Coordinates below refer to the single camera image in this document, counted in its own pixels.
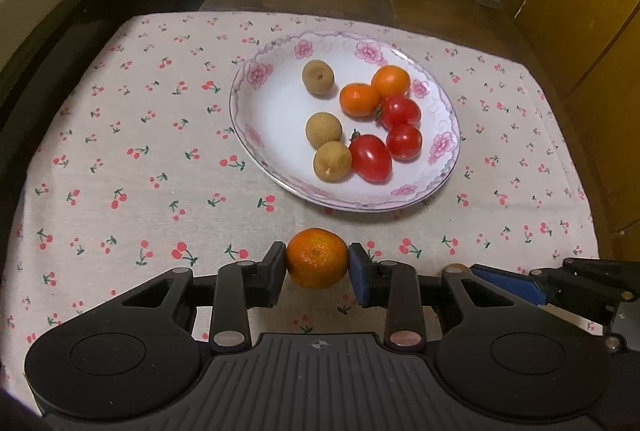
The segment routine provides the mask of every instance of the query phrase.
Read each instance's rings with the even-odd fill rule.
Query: tablecloth
[[[279,188],[243,153],[228,115],[238,67],[264,43],[318,29],[391,43],[449,94],[460,158],[427,201],[376,215],[325,209]],[[24,356],[47,329],[176,265],[206,275],[259,261],[273,241],[313,226],[423,274],[451,262],[527,273],[598,252],[556,119],[523,66],[329,18],[133,18],[96,56],[33,156],[2,282],[2,385],[33,407]],[[197,339],[208,337],[209,314],[198,311]],[[346,277],[324,291],[287,278],[278,306],[252,309],[250,320],[255,339],[261,331],[381,332],[384,315],[357,306]]]

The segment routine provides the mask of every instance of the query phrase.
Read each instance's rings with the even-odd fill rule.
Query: oval plate
[[[311,95],[302,69],[320,59],[334,70],[336,86],[328,96]],[[422,152],[411,162],[394,160],[389,180],[366,182],[351,172],[337,183],[314,173],[315,150],[306,140],[307,119],[329,112],[340,119],[344,142],[361,134],[386,131],[372,119],[353,119],[340,109],[338,91],[353,82],[369,83],[380,66],[409,72],[410,97],[422,110]],[[229,97],[236,135],[252,160],[274,181],[314,204],[351,212],[387,212],[415,204],[436,191],[458,159],[460,127],[447,94],[420,64],[390,45],[347,32],[304,32],[263,47],[238,70]]]

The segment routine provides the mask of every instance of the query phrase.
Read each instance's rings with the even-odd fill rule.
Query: orange cherry tomato
[[[409,74],[394,65],[380,67],[371,78],[371,86],[378,91],[382,98],[403,96],[409,91],[410,85]]]
[[[340,107],[348,116],[370,116],[379,104],[380,94],[367,84],[351,83],[340,90]]]

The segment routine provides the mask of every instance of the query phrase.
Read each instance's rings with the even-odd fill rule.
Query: orange fruit
[[[287,245],[287,270],[300,286],[328,288],[338,283],[348,268],[347,245],[324,229],[305,229]]]
[[[340,90],[340,107],[348,116],[370,116],[379,104],[380,94],[365,83],[351,83]]]
[[[400,67],[386,65],[373,74],[371,86],[378,91],[381,98],[403,96],[409,91],[411,78]]]

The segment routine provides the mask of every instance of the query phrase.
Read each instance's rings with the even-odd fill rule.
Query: plate rim
[[[454,160],[453,163],[450,166],[449,172],[447,172],[447,175],[445,177],[443,177],[443,179],[428,193],[424,194],[423,196],[420,196],[418,198],[415,198],[411,201],[407,201],[401,205],[397,205],[397,206],[390,206],[390,207],[384,207],[384,208],[357,208],[357,207],[349,207],[349,206],[336,206],[335,204],[332,204],[328,201],[323,201],[320,199],[316,199],[316,198],[312,198],[308,195],[306,195],[305,193],[298,191],[297,189],[295,189],[294,187],[288,185],[287,183],[284,183],[282,180],[280,180],[279,178],[277,178],[276,176],[274,176],[265,166],[263,166],[260,162],[258,162],[258,160],[256,159],[256,157],[252,154],[252,152],[249,150],[249,148],[247,148],[246,144],[244,143],[244,141],[242,140],[242,138],[239,136],[238,134],[238,126],[236,125],[236,122],[234,121],[233,115],[232,115],[232,99],[233,99],[233,95],[234,95],[234,83],[237,81],[238,75],[240,74],[240,72],[244,72],[247,64],[250,61],[257,61],[257,57],[260,55],[265,55],[270,49],[271,47],[277,45],[277,44],[282,44],[283,42],[290,42],[293,39],[301,39],[302,37],[306,36],[306,35],[319,35],[319,34],[333,34],[333,35],[337,35],[337,36],[347,36],[351,39],[355,39],[355,40],[360,40],[360,41],[373,41],[375,43],[378,43],[381,48],[384,46],[385,48],[391,50],[391,52],[395,53],[396,55],[398,55],[400,58],[404,59],[406,62],[408,62],[409,64],[413,65],[413,66],[417,66],[419,69],[421,69],[424,73],[426,73],[429,77],[431,77],[431,79],[433,80],[433,82],[438,86],[438,90],[444,94],[444,96],[447,98],[447,101],[449,101],[449,106],[451,107],[451,111],[453,113],[453,120],[455,121],[452,124],[452,128],[455,127],[455,135],[457,138],[457,148],[456,148],[456,154],[454,156]],[[278,184],[280,187],[282,187],[283,189],[289,191],[290,193],[294,194],[295,196],[297,196],[300,199],[303,199],[307,202],[311,202],[312,204],[316,204],[316,205],[320,205],[322,207],[326,207],[326,208],[330,208],[336,211],[343,211],[343,212],[349,212],[349,213],[389,213],[389,212],[393,212],[393,211],[398,211],[399,209],[404,209],[407,207],[411,207],[415,204],[418,204],[420,202],[425,201],[426,199],[430,198],[431,196],[433,196],[437,191],[439,191],[440,188],[442,188],[442,186],[444,186],[444,184],[447,182],[447,180],[449,179],[449,177],[451,176],[451,174],[453,173],[453,170],[456,166],[456,164],[458,163],[458,160],[460,158],[460,150],[462,148],[461,145],[461,132],[460,132],[460,121],[458,119],[458,114],[455,110],[455,107],[453,105],[453,102],[451,101],[451,98],[449,97],[449,94],[447,93],[447,91],[442,87],[442,85],[440,85],[440,83],[436,80],[436,78],[433,76],[433,74],[431,74],[431,72],[429,72],[423,65],[421,65],[420,63],[418,63],[417,60],[415,60],[414,58],[412,58],[411,56],[408,56],[407,54],[405,54],[404,52],[402,52],[401,50],[398,50],[397,48],[393,47],[390,43],[387,43],[386,41],[381,41],[378,39],[375,39],[373,37],[370,36],[363,36],[362,34],[358,34],[358,33],[354,33],[354,32],[348,32],[345,30],[305,30],[299,34],[293,34],[293,35],[286,35],[286,36],[281,36],[279,38],[276,38],[268,43],[265,43],[265,45],[258,50],[254,56],[247,58],[245,61],[242,62],[242,66],[240,66],[238,68],[238,70],[236,71],[236,74],[234,75],[233,80],[231,81],[231,87],[229,90],[229,98],[228,98],[228,112],[229,112],[229,119],[231,121],[231,125],[234,129],[234,132],[236,134],[236,138],[239,140],[242,148],[244,149],[244,152],[249,156],[249,158],[256,164],[256,166],[263,172],[265,173],[265,175],[267,175],[271,180],[273,180],[276,184]]]

